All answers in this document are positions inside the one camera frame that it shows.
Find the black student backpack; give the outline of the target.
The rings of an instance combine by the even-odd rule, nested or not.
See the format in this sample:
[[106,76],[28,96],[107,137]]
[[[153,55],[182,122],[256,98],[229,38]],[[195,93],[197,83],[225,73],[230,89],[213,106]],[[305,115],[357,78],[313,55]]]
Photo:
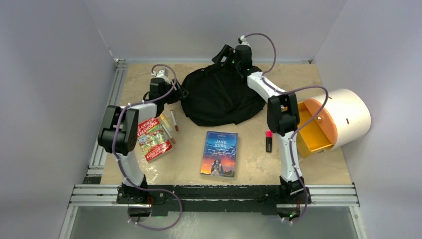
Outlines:
[[198,126],[240,124],[262,111],[266,104],[237,72],[218,65],[188,74],[182,87],[188,92],[181,100],[183,112]]

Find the Jane Eyre blue book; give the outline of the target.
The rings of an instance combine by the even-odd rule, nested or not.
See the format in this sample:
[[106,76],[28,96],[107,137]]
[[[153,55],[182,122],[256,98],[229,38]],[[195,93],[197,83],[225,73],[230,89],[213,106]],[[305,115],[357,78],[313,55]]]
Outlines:
[[207,131],[201,175],[234,179],[237,143],[237,133]]

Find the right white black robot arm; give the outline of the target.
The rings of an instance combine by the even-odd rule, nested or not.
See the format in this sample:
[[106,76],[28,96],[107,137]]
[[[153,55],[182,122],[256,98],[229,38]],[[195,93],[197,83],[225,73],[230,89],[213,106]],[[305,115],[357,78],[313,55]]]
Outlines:
[[272,83],[262,70],[252,63],[252,50],[242,43],[235,48],[224,45],[212,62],[233,69],[267,103],[267,125],[278,141],[281,161],[280,198],[287,203],[308,203],[310,195],[304,184],[297,152],[300,123],[295,93],[287,93]]

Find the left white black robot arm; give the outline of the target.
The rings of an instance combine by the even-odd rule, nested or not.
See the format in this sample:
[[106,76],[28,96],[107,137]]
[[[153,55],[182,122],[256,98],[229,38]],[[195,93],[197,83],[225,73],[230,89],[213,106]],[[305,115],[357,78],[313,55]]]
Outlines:
[[106,108],[97,136],[98,145],[116,157],[123,175],[118,187],[118,203],[152,202],[154,196],[166,193],[163,189],[149,189],[145,174],[141,171],[135,154],[138,139],[138,125],[158,117],[165,104],[173,104],[188,96],[177,79],[166,81],[163,77],[151,79],[149,91],[143,101],[120,107],[109,105]]

